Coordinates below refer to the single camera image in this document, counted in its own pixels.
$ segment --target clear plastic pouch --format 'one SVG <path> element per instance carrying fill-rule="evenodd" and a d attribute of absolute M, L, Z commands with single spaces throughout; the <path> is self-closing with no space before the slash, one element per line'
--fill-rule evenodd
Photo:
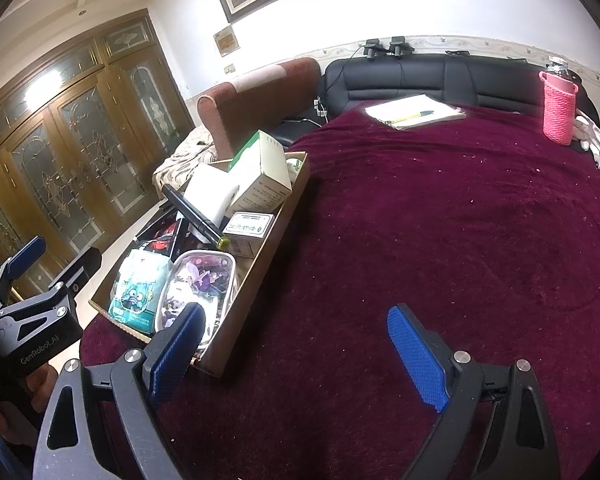
<path fill-rule="evenodd" d="M 167 328 L 187 303 L 205 309 L 206 327 L 196 356 L 209 346 L 238 292 L 234 257 L 218 251 L 188 251 L 174 262 L 155 314 L 156 332 Z"/>

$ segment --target human hand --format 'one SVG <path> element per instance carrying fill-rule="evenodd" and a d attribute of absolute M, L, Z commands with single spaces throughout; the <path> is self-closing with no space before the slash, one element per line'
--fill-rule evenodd
<path fill-rule="evenodd" d="M 49 363 L 42 365 L 27 377 L 27 386 L 33 393 L 31 405 L 38 413 L 45 411 L 57 380 L 58 372 L 56 372 L 56 369 Z M 4 418 L 2 413 L 0 413 L 0 436 L 12 444 L 23 443 L 23 439 L 18 433 L 9 427 L 6 418 Z"/>

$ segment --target glass cabinet door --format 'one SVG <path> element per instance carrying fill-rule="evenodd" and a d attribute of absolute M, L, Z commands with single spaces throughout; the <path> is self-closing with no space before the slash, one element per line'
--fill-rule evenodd
<path fill-rule="evenodd" d="M 126 55 L 154 42 L 146 17 L 118 25 L 104 34 L 104 45 L 109 58 Z"/>
<path fill-rule="evenodd" d="M 70 248 L 71 260 L 83 248 L 104 247 L 113 236 L 109 218 L 94 208 L 48 110 L 24 123 L 0 148 L 12 193 L 22 203 L 33 202 L 37 231 L 50 224 L 51 238 Z"/>
<path fill-rule="evenodd" d="M 136 120 L 149 145 L 156 141 L 165 155 L 171 155 L 192 129 L 189 113 L 176 92 L 170 74 L 157 47 L 149 47 L 120 59 L 110 67 L 122 93 L 131 97 L 125 102 L 129 120 Z M 154 155 L 153 163 L 162 160 Z"/>
<path fill-rule="evenodd" d="M 28 238 L 21 236 L 0 204 L 0 262 L 17 253 L 27 242 Z M 61 270 L 61 265 L 53 258 L 52 252 L 47 251 L 29 270 L 14 283 L 14 287 L 24 297 L 45 292 L 55 275 Z"/>
<path fill-rule="evenodd" d="M 55 97 L 62 88 L 98 64 L 94 44 L 80 44 L 17 87 L 0 102 L 0 140 Z"/>
<path fill-rule="evenodd" d="M 91 76 L 61 95 L 52 111 L 91 199 L 121 233 L 156 196 L 144 151 L 115 96 Z"/>

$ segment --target notebook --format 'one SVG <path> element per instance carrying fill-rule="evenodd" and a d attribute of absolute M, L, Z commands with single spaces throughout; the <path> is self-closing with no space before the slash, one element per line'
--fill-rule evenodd
<path fill-rule="evenodd" d="M 424 94 L 374 105 L 365 111 L 376 120 L 399 130 L 466 117 L 459 108 L 445 105 Z"/>

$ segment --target bed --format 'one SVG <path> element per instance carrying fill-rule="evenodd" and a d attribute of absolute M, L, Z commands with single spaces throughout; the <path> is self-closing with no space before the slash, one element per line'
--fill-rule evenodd
<path fill-rule="evenodd" d="M 387 335 L 400 302 L 480 362 L 530 361 L 562 478 L 600 478 L 600 171 L 537 117 L 465 109 L 400 132 L 354 107 L 293 145 L 312 178 L 225 375 L 189 370 L 159 412 L 198 478 L 400 478 L 435 418 Z M 137 344 L 98 316 L 80 355 Z"/>

